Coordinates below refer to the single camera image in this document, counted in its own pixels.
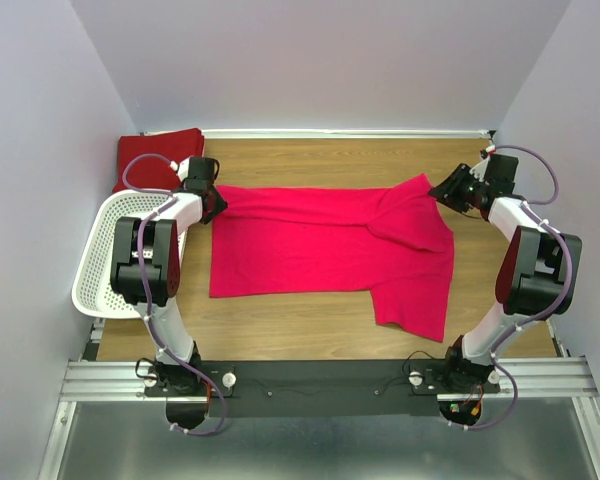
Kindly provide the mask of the pink red t shirt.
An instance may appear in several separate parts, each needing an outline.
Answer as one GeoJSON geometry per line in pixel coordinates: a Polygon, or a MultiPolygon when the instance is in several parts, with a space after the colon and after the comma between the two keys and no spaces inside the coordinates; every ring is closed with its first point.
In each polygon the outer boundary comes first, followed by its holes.
{"type": "Polygon", "coordinates": [[[390,188],[223,186],[209,295],[367,291],[375,321],[444,338],[453,233],[425,175],[390,188]]]}

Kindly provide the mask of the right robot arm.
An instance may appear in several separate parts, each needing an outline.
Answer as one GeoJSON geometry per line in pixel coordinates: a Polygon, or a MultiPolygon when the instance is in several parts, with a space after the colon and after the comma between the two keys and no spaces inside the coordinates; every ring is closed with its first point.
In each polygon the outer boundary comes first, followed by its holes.
{"type": "Polygon", "coordinates": [[[442,379],[451,388],[488,382],[499,356],[531,325],[571,305],[582,241],[538,216],[534,202],[514,192],[519,161],[510,146],[482,150],[429,194],[457,212],[477,210],[509,245],[495,283],[495,302],[480,323],[448,348],[442,379]]]}

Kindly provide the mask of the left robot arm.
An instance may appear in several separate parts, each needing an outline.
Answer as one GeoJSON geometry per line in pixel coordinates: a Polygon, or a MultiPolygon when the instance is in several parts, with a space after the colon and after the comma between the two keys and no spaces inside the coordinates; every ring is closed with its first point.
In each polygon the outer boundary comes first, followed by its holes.
{"type": "Polygon", "coordinates": [[[140,314],[154,343],[154,373],[149,378],[173,388],[202,385],[208,395],[222,397],[222,390],[201,371],[196,342],[187,333],[176,302],[181,278],[179,236],[193,224],[209,224],[228,207],[215,186],[219,173],[220,162],[211,157],[193,156],[177,163],[149,153],[129,162],[122,173],[124,186],[136,193],[160,195],[163,202],[143,218],[117,220],[110,284],[140,314]],[[177,188],[142,188],[129,181],[133,167],[152,158],[174,172],[177,188]]]}

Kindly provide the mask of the folded dark red shirt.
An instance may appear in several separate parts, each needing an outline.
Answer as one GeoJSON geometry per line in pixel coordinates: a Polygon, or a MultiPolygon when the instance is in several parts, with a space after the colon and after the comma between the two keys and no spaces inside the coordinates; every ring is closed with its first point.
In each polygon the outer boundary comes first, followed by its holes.
{"type": "Polygon", "coordinates": [[[156,135],[123,136],[118,141],[117,166],[118,181],[112,192],[125,190],[123,172],[136,157],[144,155],[128,173],[128,182],[136,187],[173,190],[179,180],[171,169],[156,155],[169,161],[180,163],[191,156],[202,156],[204,136],[198,128],[156,135]]]}

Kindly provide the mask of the white plastic laundry basket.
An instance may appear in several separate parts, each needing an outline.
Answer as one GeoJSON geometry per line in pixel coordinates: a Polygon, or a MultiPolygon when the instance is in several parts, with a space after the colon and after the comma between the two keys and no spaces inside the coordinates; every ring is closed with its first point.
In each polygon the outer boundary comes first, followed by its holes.
{"type": "MultiPolygon", "coordinates": [[[[176,193],[175,206],[159,219],[177,218],[178,222],[197,223],[201,218],[201,199],[193,194],[176,193]]],[[[84,248],[73,283],[71,298],[81,313],[104,319],[139,319],[141,315],[110,284],[115,226],[122,217],[144,219],[166,203],[162,194],[123,190],[109,196],[100,206],[84,248]]]]}

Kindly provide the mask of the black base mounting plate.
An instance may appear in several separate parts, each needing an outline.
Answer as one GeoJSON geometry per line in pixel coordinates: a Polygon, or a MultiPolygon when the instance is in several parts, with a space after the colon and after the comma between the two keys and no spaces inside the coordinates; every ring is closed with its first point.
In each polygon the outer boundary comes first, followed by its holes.
{"type": "Polygon", "coordinates": [[[223,396],[151,380],[155,361],[135,365],[149,398],[166,402],[166,418],[184,428],[212,428],[242,418],[373,415],[444,416],[474,425],[481,402],[499,392],[495,371],[488,382],[451,388],[444,360],[410,355],[405,360],[203,361],[201,371],[223,396]]]}

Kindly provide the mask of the aluminium frame rail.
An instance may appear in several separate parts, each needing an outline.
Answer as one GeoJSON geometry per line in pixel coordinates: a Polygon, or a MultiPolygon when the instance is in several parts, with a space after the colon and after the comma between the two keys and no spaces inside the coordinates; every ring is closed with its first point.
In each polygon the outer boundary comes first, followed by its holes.
{"type": "Polygon", "coordinates": [[[600,479],[597,388],[582,358],[507,359],[453,393],[426,360],[220,362],[229,418],[169,429],[203,397],[130,362],[72,362],[43,479],[600,479]]]}

